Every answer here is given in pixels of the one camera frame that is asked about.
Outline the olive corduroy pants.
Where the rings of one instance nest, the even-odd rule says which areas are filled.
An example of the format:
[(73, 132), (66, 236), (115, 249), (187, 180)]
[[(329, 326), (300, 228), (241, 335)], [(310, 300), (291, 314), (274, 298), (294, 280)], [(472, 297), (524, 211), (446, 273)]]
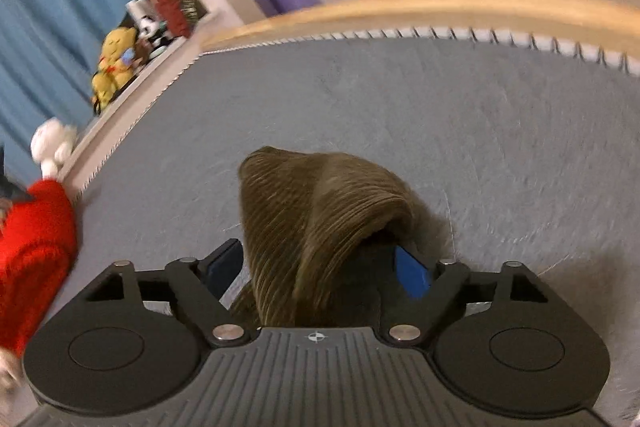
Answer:
[(230, 311), (247, 325), (373, 325), (374, 279), (392, 271), (397, 246), (426, 262), (451, 254), (448, 222), (374, 162), (266, 146), (238, 176), (250, 281)]

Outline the red folded garment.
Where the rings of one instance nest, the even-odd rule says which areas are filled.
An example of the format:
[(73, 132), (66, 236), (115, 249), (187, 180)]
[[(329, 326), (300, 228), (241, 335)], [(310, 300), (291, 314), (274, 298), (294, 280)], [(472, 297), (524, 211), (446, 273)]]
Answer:
[(21, 357), (78, 255), (76, 217), (63, 185), (28, 189), (1, 228), (1, 347)]

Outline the grey quilted mattress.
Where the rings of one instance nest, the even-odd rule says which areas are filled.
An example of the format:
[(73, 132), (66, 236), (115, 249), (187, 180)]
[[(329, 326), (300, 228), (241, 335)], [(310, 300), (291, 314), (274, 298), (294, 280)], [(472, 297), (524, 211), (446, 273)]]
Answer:
[[(250, 281), (239, 168), (270, 146), (382, 166), (498, 283), (427, 345), (378, 323), (146, 347), (113, 263), (203, 259)], [(582, 51), (371, 34), (206, 53), (80, 193), (81, 251), (27, 348), (29, 426), (628, 426), (639, 413), (639, 81)]]

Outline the white plush toy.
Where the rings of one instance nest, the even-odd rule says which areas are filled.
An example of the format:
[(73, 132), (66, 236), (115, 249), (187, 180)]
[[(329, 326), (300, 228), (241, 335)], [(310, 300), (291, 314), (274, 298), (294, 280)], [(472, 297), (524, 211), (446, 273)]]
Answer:
[(30, 141), (32, 159), (39, 166), (42, 179), (56, 178), (66, 161), (72, 156), (77, 128), (50, 118), (36, 129)]

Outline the yellow plush toy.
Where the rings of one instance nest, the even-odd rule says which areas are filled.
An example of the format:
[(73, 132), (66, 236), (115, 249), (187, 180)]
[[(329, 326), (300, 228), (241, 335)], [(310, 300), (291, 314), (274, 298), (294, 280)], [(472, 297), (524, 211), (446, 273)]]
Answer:
[(98, 69), (91, 80), (93, 113), (103, 109), (134, 78), (137, 31), (132, 27), (117, 27), (104, 38)]

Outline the black white panda figurine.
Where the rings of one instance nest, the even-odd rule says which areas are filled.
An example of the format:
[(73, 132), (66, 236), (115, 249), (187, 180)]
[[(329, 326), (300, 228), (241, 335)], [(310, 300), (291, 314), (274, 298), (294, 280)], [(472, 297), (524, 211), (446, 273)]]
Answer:
[(154, 56), (164, 52), (169, 44), (169, 39), (166, 37), (166, 25), (147, 15), (139, 20), (139, 38), (150, 49), (150, 55)]

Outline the blue curtain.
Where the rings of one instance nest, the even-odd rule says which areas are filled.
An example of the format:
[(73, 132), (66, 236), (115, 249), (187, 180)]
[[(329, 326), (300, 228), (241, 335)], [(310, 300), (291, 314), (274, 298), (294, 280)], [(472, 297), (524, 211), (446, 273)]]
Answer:
[(40, 176), (30, 140), (51, 117), (92, 119), (91, 78), (104, 37), (131, 0), (1, 0), (1, 143), (22, 183)]

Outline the wooden bed frame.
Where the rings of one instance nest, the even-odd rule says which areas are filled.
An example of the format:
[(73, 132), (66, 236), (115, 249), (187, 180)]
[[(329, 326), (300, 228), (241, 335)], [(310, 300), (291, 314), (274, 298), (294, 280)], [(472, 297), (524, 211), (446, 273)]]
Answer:
[(639, 10), (605, 0), (346, 0), (203, 37), (201, 50), (425, 26), (514, 30), (639, 56)]

